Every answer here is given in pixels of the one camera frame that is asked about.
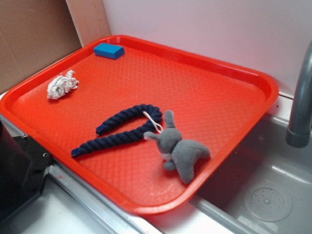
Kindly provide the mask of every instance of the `toy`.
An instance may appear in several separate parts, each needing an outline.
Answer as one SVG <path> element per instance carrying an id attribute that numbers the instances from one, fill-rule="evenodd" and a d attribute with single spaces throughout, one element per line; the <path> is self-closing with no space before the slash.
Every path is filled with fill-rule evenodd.
<path id="1" fill-rule="evenodd" d="M 102 135 L 129 120 L 132 120 L 136 117 L 144 116 L 144 112 L 150 114 L 153 121 L 148 120 L 142 126 L 131 131 L 125 131 L 123 133 L 117 133 L 115 135 L 109 135 L 102 138 L 89 140 L 86 143 L 81 144 L 80 147 L 73 149 L 71 152 L 72 157 L 76 158 L 78 156 L 89 154 L 97 150 L 104 150 L 118 145 L 140 141 L 144 137 L 144 132 L 155 130 L 155 124 L 153 123 L 154 121 L 156 123 L 161 122 L 162 112 L 156 106 L 150 104 L 141 104 L 128 108 L 126 110 L 122 110 L 105 120 L 96 129 L 96 133 L 98 135 Z"/>
<path id="2" fill-rule="evenodd" d="M 210 156 L 209 149 L 200 142 L 194 140 L 182 140 L 180 131 L 174 123 L 173 112 L 165 113 L 167 129 L 157 135 L 145 132 L 144 139 L 156 141 L 156 145 L 166 162 L 163 164 L 168 171 L 177 170 L 181 180 L 190 184 L 194 179 L 194 165 L 200 158 Z"/>
<path id="3" fill-rule="evenodd" d="M 107 57 L 110 59 L 117 59 L 125 53 L 125 50 L 122 46 L 111 45 L 106 43 L 101 43 L 96 46 L 94 53 L 99 56 Z"/>
<path id="4" fill-rule="evenodd" d="M 77 84 L 79 83 L 79 81 L 73 78 L 73 73 L 75 72 L 69 70 L 65 76 L 60 75 L 56 77 L 48 85 L 48 98 L 59 99 L 60 97 L 70 92 L 72 89 L 78 88 Z"/>

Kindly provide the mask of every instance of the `rope end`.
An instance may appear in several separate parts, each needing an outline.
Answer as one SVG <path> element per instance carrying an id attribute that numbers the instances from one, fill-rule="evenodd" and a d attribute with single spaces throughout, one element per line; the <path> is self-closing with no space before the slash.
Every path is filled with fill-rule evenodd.
<path id="1" fill-rule="evenodd" d="M 80 150 L 80 148 L 76 148 L 72 150 L 72 157 L 76 158 L 78 156 L 83 155 L 84 153 Z"/>

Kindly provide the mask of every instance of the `red tray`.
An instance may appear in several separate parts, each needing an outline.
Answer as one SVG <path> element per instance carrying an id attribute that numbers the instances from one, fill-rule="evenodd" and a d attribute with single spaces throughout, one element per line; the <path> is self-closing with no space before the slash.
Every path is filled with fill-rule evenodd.
<path id="1" fill-rule="evenodd" d="M 117 60 L 96 56 L 99 43 L 121 45 Z M 47 98 L 48 84 L 74 70 L 76 90 L 58 100 Z M 278 96 L 268 75 L 129 36 L 97 40 L 11 89 L 0 112 L 32 136 L 55 159 L 125 210 L 158 214 L 188 201 Z M 138 143 L 73 159 L 71 150 L 96 138 L 105 119 L 137 104 L 173 110 L 184 139 L 204 143 L 209 160 L 195 166 L 186 186 L 177 172 L 163 169 L 156 144 Z M 139 118 L 110 132 L 134 129 Z"/>

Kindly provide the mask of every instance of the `blue sponge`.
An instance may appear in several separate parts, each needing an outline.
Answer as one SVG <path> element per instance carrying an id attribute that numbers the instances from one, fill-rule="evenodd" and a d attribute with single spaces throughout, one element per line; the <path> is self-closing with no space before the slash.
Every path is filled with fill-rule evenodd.
<path id="1" fill-rule="evenodd" d="M 94 53 L 110 59 L 117 59 L 125 53 L 122 46 L 101 43 L 94 48 Z"/>

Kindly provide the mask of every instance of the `white string loop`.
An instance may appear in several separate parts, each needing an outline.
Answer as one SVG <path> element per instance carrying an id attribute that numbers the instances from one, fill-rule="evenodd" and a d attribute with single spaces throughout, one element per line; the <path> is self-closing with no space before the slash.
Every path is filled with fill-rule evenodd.
<path id="1" fill-rule="evenodd" d="M 158 133 L 161 133 L 164 130 L 163 127 L 159 123 L 156 123 L 147 112 L 143 111 L 143 114 L 152 122 Z"/>

